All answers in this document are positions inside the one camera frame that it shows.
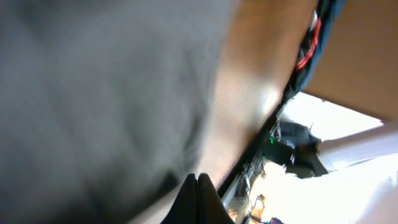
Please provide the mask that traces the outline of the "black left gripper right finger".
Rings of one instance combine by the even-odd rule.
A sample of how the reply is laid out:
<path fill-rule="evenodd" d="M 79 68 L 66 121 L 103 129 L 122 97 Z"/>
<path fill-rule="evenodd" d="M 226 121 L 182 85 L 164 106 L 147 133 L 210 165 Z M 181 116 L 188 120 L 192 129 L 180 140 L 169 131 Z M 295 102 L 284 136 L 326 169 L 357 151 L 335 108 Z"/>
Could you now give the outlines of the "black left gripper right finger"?
<path fill-rule="evenodd" d="M 208 174 L 198 177 L 198 222 L 200 224 L 234 224 Z"/>

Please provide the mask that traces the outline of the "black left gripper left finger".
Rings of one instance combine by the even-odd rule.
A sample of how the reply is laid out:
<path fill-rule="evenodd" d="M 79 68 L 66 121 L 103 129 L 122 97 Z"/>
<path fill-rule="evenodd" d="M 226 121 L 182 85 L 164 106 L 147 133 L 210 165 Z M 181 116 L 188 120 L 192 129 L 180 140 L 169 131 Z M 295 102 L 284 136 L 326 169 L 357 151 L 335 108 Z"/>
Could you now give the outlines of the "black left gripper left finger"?
<path fill-rule="evenodd" d="M 161 224 L 196 224 L 197 223 L 197 187 L 194 174 L 188 174 L 173 204 Z"/>

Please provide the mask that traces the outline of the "grey shorts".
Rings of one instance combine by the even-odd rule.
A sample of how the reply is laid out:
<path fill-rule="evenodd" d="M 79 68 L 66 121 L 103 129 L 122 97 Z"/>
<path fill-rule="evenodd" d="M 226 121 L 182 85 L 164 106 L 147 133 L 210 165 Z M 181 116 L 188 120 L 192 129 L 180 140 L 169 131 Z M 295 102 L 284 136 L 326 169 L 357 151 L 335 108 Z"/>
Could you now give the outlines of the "grey shorts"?
<path fill-rule="evenodd" d="M 234 1 L 1 2 L 1 222 L 127 223 L 196 166 Z"/>

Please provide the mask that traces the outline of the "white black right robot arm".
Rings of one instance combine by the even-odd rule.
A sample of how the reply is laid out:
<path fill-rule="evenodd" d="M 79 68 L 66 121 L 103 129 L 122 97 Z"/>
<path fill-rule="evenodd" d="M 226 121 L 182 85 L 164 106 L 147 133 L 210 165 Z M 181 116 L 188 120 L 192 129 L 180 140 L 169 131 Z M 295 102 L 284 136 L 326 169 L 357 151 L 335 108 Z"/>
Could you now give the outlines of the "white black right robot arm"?
<path fill-rule="evenodd" d="M 263 155 L 301 179 L 319 177 L 397 153 L 397 122 L 322 141 L 298 123 L 279 121 L 265 138 Z"/>

